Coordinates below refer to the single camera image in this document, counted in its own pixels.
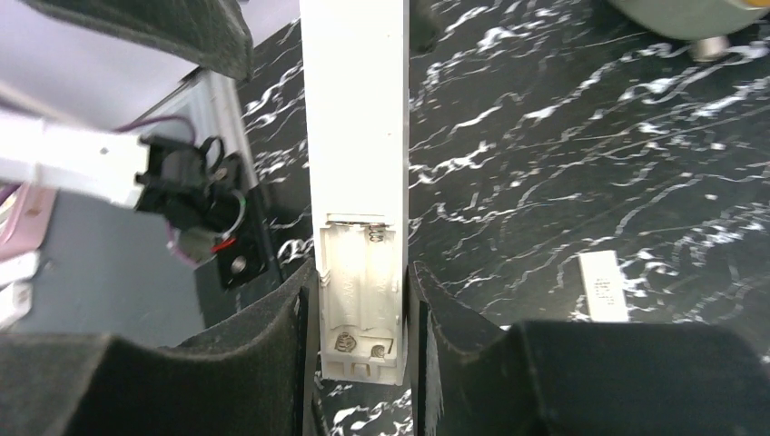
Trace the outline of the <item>long white rectangular block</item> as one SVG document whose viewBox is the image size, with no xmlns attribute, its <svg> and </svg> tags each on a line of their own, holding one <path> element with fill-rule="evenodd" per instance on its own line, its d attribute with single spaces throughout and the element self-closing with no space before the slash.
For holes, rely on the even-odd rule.
<svg viewBox="0 0 770 436">
<path fill-rule="evenodd" d="M 399 386 L 410 5 L 306 0 L 300 10 L 321 375 Z"/>
</svg>

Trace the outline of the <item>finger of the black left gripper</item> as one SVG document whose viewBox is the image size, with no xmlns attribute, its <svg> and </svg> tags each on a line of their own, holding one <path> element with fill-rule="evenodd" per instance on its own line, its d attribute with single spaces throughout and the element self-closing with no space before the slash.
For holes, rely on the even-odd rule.
<svg viewBox="0 0 770 436">
<path fill-rule="evenodd" d="M 55 20 L 144 45 L 236 81 L 253 78 L 252 33 L 231 0 L 37 0 Z"/>
</svg>

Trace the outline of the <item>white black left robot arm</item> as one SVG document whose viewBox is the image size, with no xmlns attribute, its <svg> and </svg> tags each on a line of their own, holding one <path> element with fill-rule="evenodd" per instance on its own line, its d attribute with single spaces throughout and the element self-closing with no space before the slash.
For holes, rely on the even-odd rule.
<svg viewBox="0 0 770 436">
<path fill-rule="evenodd" d="M 252 76 L 253 40 L 237 1 L 32 1 L 29 7 L 235 80 Z M 196 144 L 1 113 L 3 180 L 158 214 L 180 230 L 205 230 L 228 290 L 276 263 L 245 173 L 242 154 L 228 153 L 219 135 Z"/>
</svg>

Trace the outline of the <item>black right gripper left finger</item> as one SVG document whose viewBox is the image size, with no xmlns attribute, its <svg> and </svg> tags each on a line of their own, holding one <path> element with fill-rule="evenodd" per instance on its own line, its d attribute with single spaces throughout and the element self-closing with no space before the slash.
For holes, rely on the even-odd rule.
<svg viewBox="0 0 770 436">
<path fill-rule="evenodd" d="M 307 261 L 168 348 L 111 334 L 1 337 L 4 435 L 315 435 L 318 276 Z"/>
</svg>

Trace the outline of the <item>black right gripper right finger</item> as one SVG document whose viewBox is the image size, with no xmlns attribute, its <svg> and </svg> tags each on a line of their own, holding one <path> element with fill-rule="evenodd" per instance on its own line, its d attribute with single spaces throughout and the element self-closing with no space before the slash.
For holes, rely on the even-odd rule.
<svg viewBox="0 0 770 436">
<path fill-rule="evenodd" d="M 766 435 L 769 376 L 707 324 L 517 322 L 501 329 L 425 263 L 409 279 L 418 435 Z"/>
</svg>

